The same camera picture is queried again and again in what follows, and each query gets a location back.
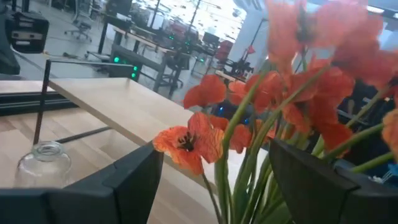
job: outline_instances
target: bouquet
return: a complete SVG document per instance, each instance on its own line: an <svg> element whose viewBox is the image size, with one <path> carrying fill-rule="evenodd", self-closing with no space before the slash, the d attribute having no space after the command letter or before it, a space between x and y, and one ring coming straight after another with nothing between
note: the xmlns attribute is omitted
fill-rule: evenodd
<svg viewBox="0 0 398 224"><path fill-rule="evenodd" d="M190 89L184 107L201 106L187 126L162 131L153 140L160 152L174 162L202 175L213 202L218 223L289 223L291 217L272 176L266 157L257 174L257 155L270 139L280 139L305 149L308 137L320 133L310 151L320 159L341 157L350 147L370 134L382 131L391 152L352 169L363 172L394 155L398 156L398 110L389 112L381 124L353 133L350 126L380 98L395 96L398 101L398 52L381 50L377 37L383 21L366 10L363 0L330 1L315 12L306 11L306 2L266 0L269 11L269 59L246 83L226 86L216 75L205 75ZM317 58L313 49L330 49L330 58ZM301 58L301 70L292 67ZM336 108L353 92L357 79L379 91L353 117L341 124ZM228 99L239 105L231 120L208 114L211 105ZM254 107L248 125L239 121L248 105ZM258 114L267 112L264 119ZM228 151L244 157L235 185L228 182ZM203 172L202 160L215 163L218 201Z"/></svg>

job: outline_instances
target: gray floor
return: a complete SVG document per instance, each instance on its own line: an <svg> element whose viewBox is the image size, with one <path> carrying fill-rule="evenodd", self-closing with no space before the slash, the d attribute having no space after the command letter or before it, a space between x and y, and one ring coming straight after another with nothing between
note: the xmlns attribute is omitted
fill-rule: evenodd
<svg viewBox="0 0 398 224"><path fill-rule="evenodd" d="M41 80L44 75L45 61L48 58L61 58L61 55L66 52L68 54L76 55L83 60L83 56L86 51L97 51L98 44L100 41L102 23L94 21L91 23L92 29L90 30L92 43L83 39L76 40L76 38L65 35L63 32L65 30L75 29L72 25L73 15L67 12L59 11L54 8L49 8L48 6L40 3L30 1L30 11L35 11L41 13L50 22L50 29L47 36L47 42L45 45L46 54L16 54L21 66L20 77L24 80ZM103 53L110 53L112 41L109 39L105 40ZM123 39L123 47L132 49L134 46L134 40ZM154 61L161 61L162 55L160 53L155 53L150 50L145 51L145 56ZM96 60L95 58L89 57L88 60ZM192 58L190 62L190 67L192 69L195 59ZM172 96L172 100L176 103L181 104L183 96L189 88L193 85L197 85L202 78L202 74L206 70L207 64L197 63L192 73L191 70L183 71L181 73L180 79L184 82L183 88L176 90ZM82 65L70 65L70 64L54 64L51 69L50 78L98 78L107 77L107 74L97 73L92 67L82 66ZM143 68L143 72L149 74L152 77L156 76L155 71L149 68ZM150 89L152 89L154 81L149 78L141 76L139 83ZM161 87L159 94L168 96L169 87Z"/></svg>

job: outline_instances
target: flower center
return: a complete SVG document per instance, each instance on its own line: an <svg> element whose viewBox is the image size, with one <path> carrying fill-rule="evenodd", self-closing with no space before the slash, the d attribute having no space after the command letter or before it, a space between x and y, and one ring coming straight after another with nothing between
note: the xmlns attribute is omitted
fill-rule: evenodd
<svg viewBox="0 0 398 224"><path fill-rule="evenodd" d="M196 136L191 135L191 133L188 131L187 134L184 135L184 137L178 139L178 143L180 143L179 148L184 149L188 152L192 152L195 141Z"/></svg>

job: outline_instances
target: glass jar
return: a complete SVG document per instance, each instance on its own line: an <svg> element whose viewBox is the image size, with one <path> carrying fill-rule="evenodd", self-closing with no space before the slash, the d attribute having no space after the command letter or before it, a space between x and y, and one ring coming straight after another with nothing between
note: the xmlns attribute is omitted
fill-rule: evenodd
<svg viewBox="0 0 398 224"><path fill-rule="evenodd" d="M20 159L15 187L66 187L70 183L72 162L57 142L40 142Z"/></svg>

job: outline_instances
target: black metal frame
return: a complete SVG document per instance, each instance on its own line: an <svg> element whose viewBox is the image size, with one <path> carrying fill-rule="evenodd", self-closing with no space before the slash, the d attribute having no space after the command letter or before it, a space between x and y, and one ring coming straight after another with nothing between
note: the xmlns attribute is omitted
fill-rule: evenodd
<svg viewBox="0 0 398 224"><path fill-rule="evenodd" d="M47 97L47 89L48 89L49 83L50 83L50 69L51 69L51 64L52 63L69 63L69 64L75 64L75 65L108 65L108 66L132 67L132 65L125 65L125 64L114 64L114 63L103 63L103 62L84 62L84 61L69 60L69 59L47 59L46 62L45 62L43 85L42 85L42 91L41 91L41 94L40 94L40 105L39 105L39 111L37 112L37 119L36 119L36 127L35 127L35 134L34 134L33 144L37 144L39 142L40 129L42 127L43 114L44 114L44 109L45 109L45 99ZM80 134L76 134L76 135L73 135L73 136L69 136L67 138L59 139L58 142L66 143L66 142L74 141L74 140L81 139L81 138L84 138L84 137L87 137L87 136L91 136L93 134L97 134L97 133L100 133L100 132L103 132L103 131L107 131L109 129L111 129L111 128L110 127L98 128L96 130L87 131L85 133L80 133Z"/></svg>

